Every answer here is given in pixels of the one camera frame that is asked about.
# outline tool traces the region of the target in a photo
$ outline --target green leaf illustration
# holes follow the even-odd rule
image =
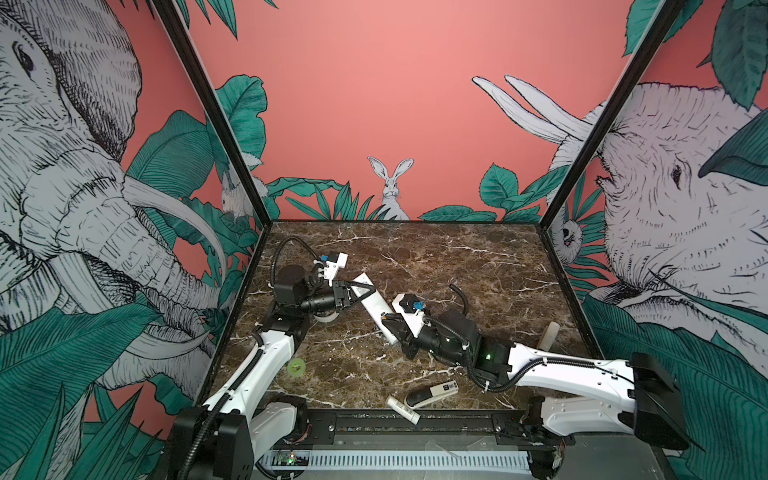
[[[504,215],[502,222],[515,223],[537,223],[540,218],[538,215],[540,207],[526,208],[524,210],[515,210]]]
[[[518,194],[518,176],[511,170],[491,165],[480,182],[480,198],[489,207],[502,208],[502,202]]]
[[[768,110],[761,111],[701,166],[699,178],[712,172],[768,186]]]
[[[563,183],[563,179],[565,179],[565,175],[567,173],[568,165],[550,170],[546,174],[542,175],[538,180],[528,185],[525,190],[520,192],[520,195],[533,194],[533,198],[535,200],[546,197],[555,188],[560,187],[560,184]]]
[[[181,15],[184,17],[184,23],[186,23],[187,28],[189,28],[190,27],[190,11],[189,11],[189,8],[187,8],[187,0],[176,0],[176,3],[179,5],[179,10],[181,10]]]
[[[320,212],[323,213],[325,218],[331,218],[331,210],[328,207],[328,200],[326,200],[325,194],[317,185],[315,185],[315,194],[317,197],[317,206],[320,207]]]
[[[687,432],[705,452],[686,451],[704,480],[762,478],[768,438],[768,380],[744,361],[685,329],[635,323],[622,309],[587,296],[581,304],[607,358],[652,355],[680,384]]]
[[[333,202],[333,219],[341,218],[345,211],[349,209],[349,202],[352,199],[352,189],[349,187],[349,182],[342,187],[338,195],[336,195],[336,201]]]
[[[194,0],[194,1],[197,3],[197,6],[200,7],[200,10],[203,12],[203,15],[205,15],[205,19],[208,20],[208,23],[210,24],[210,17],[208,16],[208,10],[205,8],[205,0]],[[190,22],[189,22],[189,18],[188,18],[187,19],[187,27],[189,28],[189,26],[190,26]]]
[[[474,210],[463,205],[445,205],[423,214],[419,218],[428,222],[453,222],[459,217],[473,213]]]
[[[587,290],[589,292],[591,292],[592,290],[597,288],[595,285],[592,285],[591,283],[589,283],[587,281],[579,280],[579,279],[575,279],[575,278],[569,278],[568,282],[574,288],[581,288],[581,289]]]
[[[237,20],[235,19],[235,8],[232,6],[232,0],[208,0],[213,7],[216,15],[219,15],[221,21],[230,29],[232,35],[237,38]]]
[[[64,414],[64,386],[62,385],[43,428],[16,471],[15,480],[45,480]]]
[[[599,278],[608,280],[605,275],[591,268],[574,268],[572,266],[565,266],[564,268],[568,275],[575,278]]]
[[[710,340],[710,342],[712,342],[715,345],[719,346],[721,349],[725,349],[725,350],[731,352],[732,354],[734,354],[735,356],[739,357],[740,359],[742,359],[743,361],[746,362],[746,359],[744,358],[744,355],[742,355],[739,350],[736,350],[735,348],[733,348],[730,345],[730,343],[726,342],[725,339],[723,339],[723,337],[720,336],[720,334],[718,332],[715,332],[715,334],[714,334],[714,336],[712,336],[712,339]]]
[[[694,16],[702,2],[703,0],[687,0],[683,11],[677,16],[667,36],[664,37],[664,41],[672,38]],[[658,5],[659,0],[634,0],[632,2],[629,16],[627,16],[627,47],[624,49],[625,55],[634,53],[637,49],[640,39],[643,38],[643,33],[645,33],[645,28],[653,18]]]
[[[189,198],[214,167],[205,125],[175,111],[141,146],[126,174],[173,198]]]
[[[368,200],[363,202],[362,206],[360,207],[360,210],[357,212],[357,217],[355,220],[365,220],[366,215],[368,214],[368,206],[370,205],[371,200],[373,200],[373,195],[368,197]]]
[[[579,255],[582,256],[595,255],[596,253],[605,253],[605,245],[590,245],[579,250]]]
[[[528,192],[526,194],[519,194],[519,195],[512,195],[509,198],[504,199],[502,201],[502,208],[507,212],[511,212],[513,210],[517,210],[520,207],[525,207],[527,205],[532,204],[538,198],[536,198],[536,192]]]
[[[768,68],[768,6],[734,8],[727,0],[715,25],[712,69],[728,95],[752,107]]]
[[[300,197],[311,197],[315,193],[315,185],[320,190],[328,190],[332,188],[334,190],[341,190],[343,185],[338,184],[334,180],[310,180],[309,178],[293,178],[293,177],[281,177],[274,182],[266,185],[270,192],[270,197],[279,197],[285,193],[285,190],[290,190]]]
[[[584,200],[584,203],[581,204],[581,206],[578,208],[578,212],[576,212],[576,218],[581,218],[583,215],[585,215],[592,207],[594,207],[594,203],[598,201],[598,198],[603,194],[603,189],[598,187],[597,190],[592,192],[592,195],[587,197],[587,200]]]
[[[469,214],[461,215],[456,219],[458,222],[495,222],[496,214],[493,212],[471,212]]]
[[[259,114],[266,111],[266,93],[261,79],[248,75],[237,75],[227,80],[227,83],[218,88],[216,93],[242,152],[261,158],[266,145],[264,120],[259,117]],[[223,145],[219,141],[211,122],[208,121],[207,125],[216,161],[216,170],[219,173],[219,179],[221,179],[224,172],[229,170],[230,160],[224,152]]]
[[[109,467],[118,455],[121,441],[130,425],[131,415],[140,394],[141,390],[133,394],[112,417],[104,422],[98,433],[83,449],[65,480],[114,478],[110,476]]]
[[[576,257],[576,260],[573,262],[573,264],[580,265],[580,266],[596,266],[597,268],[601,268],[606,271],[611,270],[604,263],[598,262],[597,260],[593,260],[589,257]]]
[[[35,409],[26,402],[7,402],[0,412],[0,471],[29,450],[45,423],[38,409],[51,411],[62,384],[69,411],[144,327],[160,318],[155,310],[136,303],[95,315],[65,315],[52,308],[0,336],[0,398],[35,399]]]
[[[328,217],[324,217],[322,213],[310,207],[309,205],[303,204],[298,200],[294,200],[293,198],[290,198],[290,197],[287,197],[286,200],[288,200],[289,204],[298,208],[299,210],[309,215],[310,217],[314,218],[315,220],[330,220]]]
[[[161,373],[149,381],[155,387],[154,398],[163,404],[168,415],[178,415],[181,410],[192,406],[192,399],[187,398],[168,376]]]

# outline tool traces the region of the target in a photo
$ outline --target wallpaper mural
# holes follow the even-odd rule
[[[240,196],[232,168],[161,23],[133,9],[0,2],[3,480],[145,477],[258,241],[246,208],[217,206]],[[152,117],[172,108],[158,78],[191,114]]]
[[[572,98],[570,104],[577,111],[587,113],[608,96],[627,61],[621,56],[621,42],[631,1],[608,8],[604,2],[557,3],[559,13],[554,17],[547,6],[496,0],[486,0],[482,8],[462,4],[445,8],[435,0],[312,4],[217,0],[209,2],[213,16],[202,1],[193,7],[187,0],[177,0],[214,85],[241,73],[257,75],[266,84],[266,97],[260,90],[247,98],[227,94],[220,99],[225,109],[236,105],[249,110],[248,115],[230,115],[241,143],[250,141],[253,126],[262,134],[266,122],[270,141],[264,157],[249,152],[247,163],[272,218],[522,223],[539,221],[568,171],[570,154],[589,134],[597,113],[581,120],[557,105],[553,110],[536,88],[506,77],[515,93],[545,119],[523,109],[505,113],[528,131],[561,144],[558,160],[550,164],[547,159],[555,145],[530,142],[510,128],[493,103],[505,108],[508,94],[476,75],[503,77],[502,66],[509,63],[533,71],[583,71],[590,81],[569,84],[560,75],[549,78]],[[409,15],[401,15],[401,7]],[[553,33],[554,40],[544,40],[543,45],[569,38],[578,61],[559,68],[555,63],[542,65],[538,55],[521,49],[514,61],[507,61],[508,23],[488,15],[490,8],[499,15],[533,18],[539,26],[531,35],[548,22],[563,25],[563,32]],[[459,20],[463,15],[469,17]],[[345,18],[365,21],[350,23]],[[596,18],[605,25],[600,32],[569,35]],[[412,23],[416,30],[410,29]],[[637,25],[641,34],[644,25],[641,21]],[[457,38],[452,29],[466,33]],[[391,31],[408,35],[394,41]],[[526,35],[522,29],[519,40]],[[267,41],[270,47],[259,47]],[[476,45],[468,47],[468,42]],[[473,48],[487,56],[478,56]],[[427,57],[438,60],[419,66]],[[460,69],[461,76],[448,78],[449,68]],[[426,101],[427,96],[435,101]],[[591,105],[589,98],[594,99]],[[393,104],[399,106],[396,111],[390,111]],[[252,114],[259,115],[257,123]],[[412,118],[418,123],[410,123]],[[229,195],[226,200],[225,208],[232,206],[232,211],[237,205],[250,208],[245,198]]]
[[[650,353],[680,384],[702,448],[667,453],[677,477],[765,478],[768,5],[681,18],[550,234],[604,354]]]

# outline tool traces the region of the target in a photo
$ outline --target elephant ear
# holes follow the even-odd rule
[[[113,158],[122,158],[134,132],[141,70],[107,2],[0,0],[0,10],[40,45],[94,139]]]
[[[699,170],[699,177],[720,172],[768,186],[768,110],[736,132]]]

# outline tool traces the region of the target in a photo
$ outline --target white cylinder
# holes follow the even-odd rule
[[[398,399],[391,395],[386,398],[386,405],[392,410],[398,412],[413,425],[419,423],[419,419],[422,418],[421,415],[411,410],[405,403],[400,402]]]
[[[541,337],[539,337],[536,350],[544,350],[545,352],[548,352],[549,349],[552,348],[554,339],[558,336],[559,331],[560,324],[557,322],[550,322],[549,325],[547,325],[547,329],[541,334]]]
[[[366,285],[373,285],[373,282],[371,282],[371,279],[368,278],[367,275],[364,273],[361,273],[353,280],[353,282],[357,283],[365,283]],[[368,293],[368,290],[362,288],[361,286],[353,286],[352,291],[357,296],[363,296],[366,293]],[[362,306],[366,308],[366,312],[371,316],[374,322],[376,322],[376,325],[379,327],[379,330],[382,331],[384,334],[384,337],[386,337],[387,342],[390,343],[390,345],[394,345],[397,343],[397,337],[392,335],[392,332],[387,330],[387,328],[382,323],[382,315],[385,313],[394,313],[391,308],[389,308],[389,304],[384,300],[384,297],[382,296],[379,291],[375,291],[373,294],[371,294],[368,298],[363,299]]]

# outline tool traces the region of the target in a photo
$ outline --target marble tabletop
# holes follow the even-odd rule
[[[304,239],[318,255],[331,250],[349,254],[337,279],[351,280],[366,272],[388,302],[397,293],[424,296],[453,282],[469,298],[468,317],[482,333],[535,346],[554,320],[561,329],[551,351],[587,355],[533,226],[280,222],[273,225],[212,392],[224,384],[255,344],[250,331],[263,321],[272,299],[267,277],[274,250],[292,235]],[[310,260],[304,250],[289,243],[280,265],[308,267]],[[448,289],[436,291],[432,298],[434,313],[449,306],[461,309],[461,300]],[[310,408],[381,409],[386,408],[389,395],[402,400],[413,389],[450,379],[458,382],[459,393],[429,408],[524,409],[533,395],[566,396],[532,387],[483,393],[462,367],[443,365],[426,352],[407,360],[399,345],[390,346],[384,340],[362,306],[345,311],[331,323],[313,322],[294,357],[306,363],[304,374],[292,377],[283,367],[263,403],[288,393],[306,398]]]

